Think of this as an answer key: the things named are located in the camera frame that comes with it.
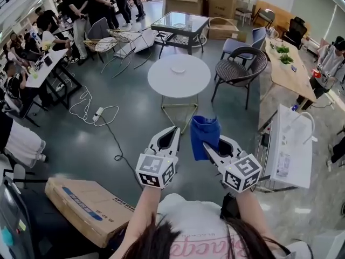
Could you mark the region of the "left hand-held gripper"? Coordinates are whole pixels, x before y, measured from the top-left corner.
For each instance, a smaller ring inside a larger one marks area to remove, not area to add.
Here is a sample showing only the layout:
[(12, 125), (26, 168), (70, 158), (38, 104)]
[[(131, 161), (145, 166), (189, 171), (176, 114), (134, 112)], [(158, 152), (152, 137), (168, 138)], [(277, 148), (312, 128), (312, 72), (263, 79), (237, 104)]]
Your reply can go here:
[(154, 135), (141, 153), (135, 173), (142, 186), (164, 189), (177, 173), (180, 128), (168, 127)]

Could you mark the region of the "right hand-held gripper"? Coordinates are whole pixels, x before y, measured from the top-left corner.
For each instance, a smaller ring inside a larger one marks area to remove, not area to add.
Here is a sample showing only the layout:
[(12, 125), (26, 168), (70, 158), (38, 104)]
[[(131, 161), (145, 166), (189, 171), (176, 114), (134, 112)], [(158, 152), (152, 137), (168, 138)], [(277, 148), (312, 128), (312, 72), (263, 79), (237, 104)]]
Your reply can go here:
[(256, 185), (262, 172), (262, 166), (253, 154), (241, 150), (233, 139), (221, 135), (219, 153), (207, 142), (203, 142), (204, 150), (222, 175), (224, 187), (242, 193)]

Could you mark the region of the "blue cloth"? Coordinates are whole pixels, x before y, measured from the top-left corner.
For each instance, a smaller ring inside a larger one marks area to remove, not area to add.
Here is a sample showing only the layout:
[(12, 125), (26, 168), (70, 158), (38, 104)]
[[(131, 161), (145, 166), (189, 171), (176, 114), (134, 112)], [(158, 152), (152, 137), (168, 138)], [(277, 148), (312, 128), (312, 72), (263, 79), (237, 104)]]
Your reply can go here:
[(193, 155), (196, 161), (207, 160), (208, 155), (203, 143), (219, 150), (220, 124), (217, 118), (206, 118), (200, 115), (192, 117), (190, 123), (190, 138)]

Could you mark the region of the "person's left forearm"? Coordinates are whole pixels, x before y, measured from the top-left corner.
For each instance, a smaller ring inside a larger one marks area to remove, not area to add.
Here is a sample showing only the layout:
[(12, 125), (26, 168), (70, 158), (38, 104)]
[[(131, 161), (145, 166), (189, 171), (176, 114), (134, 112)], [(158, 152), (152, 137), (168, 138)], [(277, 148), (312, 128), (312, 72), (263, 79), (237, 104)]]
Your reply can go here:
[(122, 259), (129, 247), (143, 234), (156, 217), (161, 189), (145, 186), (129, 221), (122, 243), (109, 259)]

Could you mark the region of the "person's white printed t-shirt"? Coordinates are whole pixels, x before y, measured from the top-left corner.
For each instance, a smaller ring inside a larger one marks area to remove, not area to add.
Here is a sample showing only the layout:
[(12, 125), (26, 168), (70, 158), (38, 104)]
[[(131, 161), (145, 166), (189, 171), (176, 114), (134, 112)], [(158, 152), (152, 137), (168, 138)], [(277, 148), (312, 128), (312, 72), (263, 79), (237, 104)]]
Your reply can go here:
[(240, 219), (222, 219), (213, 202), (188, 201), (177, 194), (160, 202), (150, 228), (148, 259), (314, 259), (308, 244), (296, 241), (271, 250), (258, 231)]

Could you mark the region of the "white box appliance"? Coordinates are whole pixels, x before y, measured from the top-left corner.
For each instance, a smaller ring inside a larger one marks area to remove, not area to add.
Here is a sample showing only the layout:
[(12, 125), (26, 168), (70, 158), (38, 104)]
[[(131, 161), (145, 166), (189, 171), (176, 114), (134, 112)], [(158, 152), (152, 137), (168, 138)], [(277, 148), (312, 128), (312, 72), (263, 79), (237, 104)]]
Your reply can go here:
[(282, 104), (271, 123), (271, 142), (266, 166), (266, 175), (275, 182), (287, 186), (308, 189), (311, 184), (313, 140), (303, 145), (312, 131), (311, 120), (300, 117), (287, 133), (282, 131), (298, 112)]

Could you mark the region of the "dark wicker chair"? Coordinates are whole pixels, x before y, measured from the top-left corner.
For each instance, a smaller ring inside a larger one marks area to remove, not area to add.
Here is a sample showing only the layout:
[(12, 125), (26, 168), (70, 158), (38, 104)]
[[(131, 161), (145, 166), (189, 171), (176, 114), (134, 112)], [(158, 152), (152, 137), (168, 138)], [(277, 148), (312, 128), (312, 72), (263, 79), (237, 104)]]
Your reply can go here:
[[(239, 62), (235, 61), (236, 57), (241, 54), (250, 54), (253, 56), (251, 64), (248, 68)], [(232, 85), (234, 87), (244, 87), (247, 90), (245, 109), (248, 109), (249, 96), (250, 96), (250, 85), (267, 67), (268, 58), (262, 50), (256, 49), (251, 46), (242, 46), (236, 48), (231, 54), (230, 59), (221, 59), (216, 67), (215, 78), (218, 77), (211, 102), (213, 102), (217, 93), (218, 87), (222, 83)]]

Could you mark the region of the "blue-striped flat cardboard box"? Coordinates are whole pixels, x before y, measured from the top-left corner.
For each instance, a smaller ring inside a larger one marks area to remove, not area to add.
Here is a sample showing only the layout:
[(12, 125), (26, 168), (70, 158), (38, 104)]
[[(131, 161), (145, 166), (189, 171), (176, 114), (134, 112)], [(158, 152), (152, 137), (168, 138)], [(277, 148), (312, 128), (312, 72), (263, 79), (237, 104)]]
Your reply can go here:
[(95, 181), (49, 178), (45, 194), (79, 232), (100, 248), (108, 245), (135, 210)]

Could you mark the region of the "white flat panel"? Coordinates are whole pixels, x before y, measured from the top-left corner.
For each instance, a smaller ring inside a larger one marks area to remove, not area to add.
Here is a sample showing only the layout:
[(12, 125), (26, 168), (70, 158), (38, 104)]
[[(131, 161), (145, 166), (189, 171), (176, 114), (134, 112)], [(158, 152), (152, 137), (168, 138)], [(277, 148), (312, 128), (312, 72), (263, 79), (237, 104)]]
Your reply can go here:
[(158, 32), (150, 28), (144, 30), (141, 35), (134, 41), (135, 50), (134, 53), (138, 53), (149, 47), (152, 47), (155, 43), (155, 39)]

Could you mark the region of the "flat plain cardboard box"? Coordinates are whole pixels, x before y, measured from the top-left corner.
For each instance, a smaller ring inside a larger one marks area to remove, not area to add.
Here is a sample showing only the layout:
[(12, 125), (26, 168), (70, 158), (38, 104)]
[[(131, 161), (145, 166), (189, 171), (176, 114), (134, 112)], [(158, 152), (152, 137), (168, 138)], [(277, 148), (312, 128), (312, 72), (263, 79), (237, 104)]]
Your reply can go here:
[(228, 32), (214, 32), (210, 30), (209, 24), (209, 31), (208, 31), (208, 38), (213, 40), (227, 40), (229, 38), (240, 41), (245, 43), (246, 42), (247, 33), (244, 31), (228, 31)]

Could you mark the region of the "dark glass-top square table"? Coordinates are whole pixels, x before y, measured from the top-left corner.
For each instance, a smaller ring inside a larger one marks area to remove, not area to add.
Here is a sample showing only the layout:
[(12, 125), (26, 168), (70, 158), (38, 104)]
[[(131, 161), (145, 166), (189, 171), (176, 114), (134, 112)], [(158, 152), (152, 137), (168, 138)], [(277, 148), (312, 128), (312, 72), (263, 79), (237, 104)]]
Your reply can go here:
[[(173, 25), (183, 23), (186, 25), (185, 30), (175, 29)], [(152, 30), (158, 32), (161, 40), (161, 49), (166, 46), (186, 49), (189, 55), (192, 55), (193, 46), (199, 45), (204, 50), (204, 44), (201, 40), (202, 32), (209, 25), (209, 18), (193, 15), (190, 13), (170, 12), (150, 25)]]

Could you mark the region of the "grey folding chair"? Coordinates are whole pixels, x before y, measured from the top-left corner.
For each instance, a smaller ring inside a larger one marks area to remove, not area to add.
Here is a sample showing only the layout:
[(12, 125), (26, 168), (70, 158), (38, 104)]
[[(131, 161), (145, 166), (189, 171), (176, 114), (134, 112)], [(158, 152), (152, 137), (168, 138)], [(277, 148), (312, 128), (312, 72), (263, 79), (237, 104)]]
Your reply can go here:
[(253, 24), (257, 21), (258, 18), (263, 19), (267, 23), (265, 27), (269, 28), (275, 20), (275, 13), (271, 9), (260, 8), (254, 15)]

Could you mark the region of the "wooden boards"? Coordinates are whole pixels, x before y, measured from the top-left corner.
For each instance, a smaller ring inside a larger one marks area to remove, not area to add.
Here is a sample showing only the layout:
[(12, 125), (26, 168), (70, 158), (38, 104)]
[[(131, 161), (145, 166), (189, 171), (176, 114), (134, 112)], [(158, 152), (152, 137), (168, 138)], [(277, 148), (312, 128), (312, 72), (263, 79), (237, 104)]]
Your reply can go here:
[[(275, 18), (272, 24), (269, 24), (268, 21), (265, 21), (261, 17), (256, 17), (259, 10), (266, 9), (272, 10), (275, 13)], [(275, 30), (279, 33), (279, 37), (282, 37), (282, 34), (289, 29), (290, 20), (294, 19), (295, 17), (295, 14), (292, 14), (278, 6), (265, 1), (257, 0), (255, 7), (253, 8), (252, 24), (255, 27), (274, 27)]]

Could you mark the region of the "tall cardboard box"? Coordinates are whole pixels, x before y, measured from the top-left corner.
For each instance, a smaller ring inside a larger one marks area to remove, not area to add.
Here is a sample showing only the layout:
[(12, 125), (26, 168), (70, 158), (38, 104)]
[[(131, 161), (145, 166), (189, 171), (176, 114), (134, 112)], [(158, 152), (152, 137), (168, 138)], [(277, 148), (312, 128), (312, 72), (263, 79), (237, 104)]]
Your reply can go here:
[(237, 0), (209, 0), (209, 17), (234, 19)]

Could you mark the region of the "black frame chair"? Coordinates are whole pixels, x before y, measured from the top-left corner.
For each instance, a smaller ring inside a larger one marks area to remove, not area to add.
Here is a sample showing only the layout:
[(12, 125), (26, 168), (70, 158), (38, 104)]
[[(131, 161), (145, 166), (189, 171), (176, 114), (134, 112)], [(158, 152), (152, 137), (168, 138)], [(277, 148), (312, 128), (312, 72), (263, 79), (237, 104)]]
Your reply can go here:
[(28, 183), (47, 183), (47, 179), (39, 179), (35, 172), (18, 163), (5, 153), (0, 153), (0, 184), (4, 177), (9, 177), (18, 188), (26, 188)]

